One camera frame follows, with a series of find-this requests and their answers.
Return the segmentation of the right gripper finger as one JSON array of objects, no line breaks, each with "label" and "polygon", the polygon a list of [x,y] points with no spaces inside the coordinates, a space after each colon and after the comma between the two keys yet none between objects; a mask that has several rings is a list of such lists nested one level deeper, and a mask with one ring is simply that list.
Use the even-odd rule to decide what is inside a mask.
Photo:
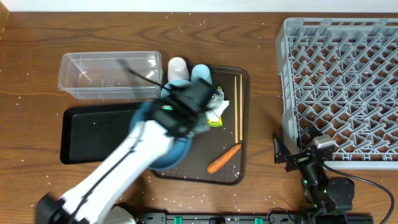
[{"label": "right gripper finger", "polygon": [[323,133],[312,123],[308,123],[307,128],[311,140],[323,135]]},{"label": "right gripper finger", "polygon": [[272,133],[274,142],[274,163],[281,164],[287,162],[287,157],[291,155],[283,140],[276,134]]}]

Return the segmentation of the orange carrot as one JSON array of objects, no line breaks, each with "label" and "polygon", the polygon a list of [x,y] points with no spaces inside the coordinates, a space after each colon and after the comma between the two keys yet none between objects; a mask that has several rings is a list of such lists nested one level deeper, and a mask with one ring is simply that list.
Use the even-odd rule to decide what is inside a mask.
[{"label": "orange carrot", "polygon": [[211,164],[208,165],[207,171],[209,174],[214,174],[220,170],[241,148],[241,144],[237,143],[229,150],[227,150],[219,158],[215,159]]}]

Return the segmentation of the light blue rice bowl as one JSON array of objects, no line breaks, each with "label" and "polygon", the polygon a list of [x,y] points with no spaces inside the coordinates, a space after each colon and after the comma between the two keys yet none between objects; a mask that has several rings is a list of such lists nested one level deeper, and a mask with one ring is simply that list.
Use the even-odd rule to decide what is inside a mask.
[{"label": "light blue rice bowl", "polygon": [[177,91],[177,90],[184,90],[186,87],[190,86],[192,83],[188,80],[184,79],[176,79],[169,81],[165,87],[162,89],[160,97],[164,98],[170,95],[170,90]]}]

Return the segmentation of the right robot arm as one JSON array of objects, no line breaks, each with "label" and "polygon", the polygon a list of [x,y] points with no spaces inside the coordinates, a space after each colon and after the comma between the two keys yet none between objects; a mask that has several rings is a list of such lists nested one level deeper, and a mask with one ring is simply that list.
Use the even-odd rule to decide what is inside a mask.
[{"label": "right robot arm", "polygon": [[347,177],[329,178],[324,160],[331,158],[335,142],[313,125],[308,126],[311,144],[292,154],[283,140],[272,134],[274,162],[285,164],[285,170],[299,170],[304,196],[313,208],[295,219],[295,223],[348,223],[346,212],[353,209],[354,182]]}]

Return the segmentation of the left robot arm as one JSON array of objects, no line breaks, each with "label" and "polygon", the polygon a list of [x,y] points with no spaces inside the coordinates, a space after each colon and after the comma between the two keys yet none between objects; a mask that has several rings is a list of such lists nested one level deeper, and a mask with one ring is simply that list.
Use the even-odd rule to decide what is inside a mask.
[{"label": "left robot arm", "polygon": [[37,202],[35,222],[103,223],[121,194],[177,139],[191,133],[215,93],[201,78],[144,103],[133,129],[96,170],[58,200],[47,194]]}]

